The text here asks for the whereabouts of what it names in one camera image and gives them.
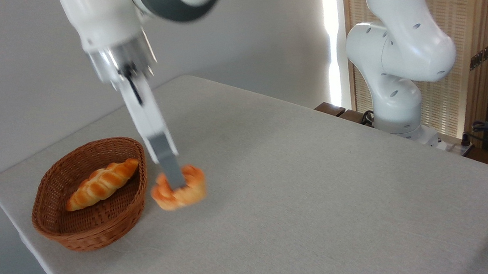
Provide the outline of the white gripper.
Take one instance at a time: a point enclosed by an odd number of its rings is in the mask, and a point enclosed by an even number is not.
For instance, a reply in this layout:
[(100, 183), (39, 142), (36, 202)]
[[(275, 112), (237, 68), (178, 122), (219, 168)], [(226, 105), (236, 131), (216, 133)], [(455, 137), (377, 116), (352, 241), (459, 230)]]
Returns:
[(170, 189), (176, 191), (186, 185), (178, 162), (178, 151), (168, 134), (168, 127), (161, 114), (152, 89), (142, 75), (118, 84), (124, 103), (139, 135), (148, 142), (153, 162), (159, 164)]

